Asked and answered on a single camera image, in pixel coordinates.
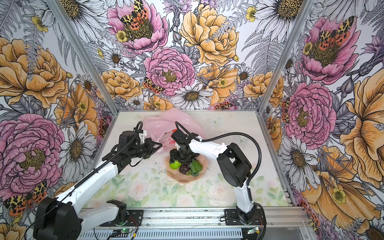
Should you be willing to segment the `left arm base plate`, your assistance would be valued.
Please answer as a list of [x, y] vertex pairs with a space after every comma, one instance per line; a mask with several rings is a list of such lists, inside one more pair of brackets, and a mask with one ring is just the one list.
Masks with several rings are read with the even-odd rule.
[[140, 227], [142, 225], [143, 210], [119, 211], [113, 221], [101, 224], [101, 227]]

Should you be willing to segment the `dark purple plum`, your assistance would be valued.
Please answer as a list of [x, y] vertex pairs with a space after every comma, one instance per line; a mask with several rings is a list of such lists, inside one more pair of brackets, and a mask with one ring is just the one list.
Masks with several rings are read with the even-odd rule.
[[189, 164], [182, 164], [179, 168], [179, 172], [183, 175], [188, 175], [189, 171], [190, 171]]

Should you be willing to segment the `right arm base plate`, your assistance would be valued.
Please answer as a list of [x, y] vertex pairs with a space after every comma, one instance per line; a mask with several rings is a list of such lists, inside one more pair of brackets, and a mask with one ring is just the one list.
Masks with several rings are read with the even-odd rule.
[[225, 224], [227, 226], [261, 226], [266, 225], [266, 218], [260, 208], [254, 207], [249, 213], [245, 213], [240, 209], [224, 209]]

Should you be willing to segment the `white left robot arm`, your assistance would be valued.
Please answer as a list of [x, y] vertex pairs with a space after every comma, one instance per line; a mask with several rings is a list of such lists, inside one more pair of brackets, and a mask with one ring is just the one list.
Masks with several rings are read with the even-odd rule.
[[83, 212], [85, 203], [132, 159], [148, 159], [162, 148], [151, 138], [131, 139], [126, 145], [115, 145], [100, 164], [78, 183], [55, 198], [39, 203], [34, 221], [36, 240], [76, 240], [80, 234], [104, 223], [124, 225], [128, 220], [126, 204], [109, 200], [99, 208]]

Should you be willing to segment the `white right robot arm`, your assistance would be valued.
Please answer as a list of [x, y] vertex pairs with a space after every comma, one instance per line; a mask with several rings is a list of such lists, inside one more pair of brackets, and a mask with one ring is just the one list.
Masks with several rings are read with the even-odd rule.
[[[237, 144], [214, 143], [215, 140], [229, 136], [246, 137], [255, 144], [258, 162], [253, 171], [251, 171], [252, 164]], [[196, 177], [202, 172], [202, 164], [197, 157], [202, 155], [217, 161], [224, 179], [235, 188], [239, 221], [244, 225], [250, 224], [257, 207], [252, 200], [249, 185], [262, 162], [262, 151], [258, 142], [253, 137], [239, 132], [203, 140], [196, 134], [174, 130], [171, 137], [176, 142], [177, 148], [170, 151], [170, 168], [179, 170], [181, 174]]]

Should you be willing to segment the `pink plastic bag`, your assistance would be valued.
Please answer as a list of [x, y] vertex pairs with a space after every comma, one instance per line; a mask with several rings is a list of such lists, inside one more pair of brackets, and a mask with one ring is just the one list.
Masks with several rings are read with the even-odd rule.
[[147, 137], [163, 145], [158, 150], [158, 154], [175, 148], [176, 142], [171, 138], [172, 130], [177, 129], [175, 122], [179, 122], [191, 133], [204, 136], [205, 130], [203, 126], [191, 115], [179, 109], [173, 108], [157, 116], [147, 117], [143, 120], [143, 130], [147, 132]]

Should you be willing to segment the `green lime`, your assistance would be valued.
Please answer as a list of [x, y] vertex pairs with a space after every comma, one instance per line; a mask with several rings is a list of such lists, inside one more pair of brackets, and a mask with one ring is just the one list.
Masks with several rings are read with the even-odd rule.
[[177, 170], [181, 167], [181, 163], [178, 161], [174, 161], [173, 163], [170, 164], [170, 168], [173, 170]]

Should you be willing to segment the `pink flower-shaped bowl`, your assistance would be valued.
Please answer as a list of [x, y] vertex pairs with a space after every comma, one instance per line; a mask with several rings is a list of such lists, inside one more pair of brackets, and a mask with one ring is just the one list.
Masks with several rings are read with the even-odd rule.
[[205, 171], [206, 171], [206, 169], [208, 167], [209, 161], [203, 155], [199, 155], [197, 157], [197, 160], [202, 165], [202, 170], [200, 171], [198, 176], [194, 177], [194, 176], [191, 176], [191, 175], [188, 175], [188, 176], [187, 175], [183, 175], [182, 173], [179, 172], [179, 170], [171, 169], [170, 164], [169, 164], [170, 157], [165, 157], [164, 158], [164, 164], [166, 165], [166, 168], [167, 168], [167, 175], [168, 175], [168, 177], [170, 177], [171, 179], [173, 179], [175, 181], [178, 181], [181, 184], [186, 184], [186, 183], [190, 183], [190, 182], [199, 180], [204, 175], [204, 173], [205, 173]]

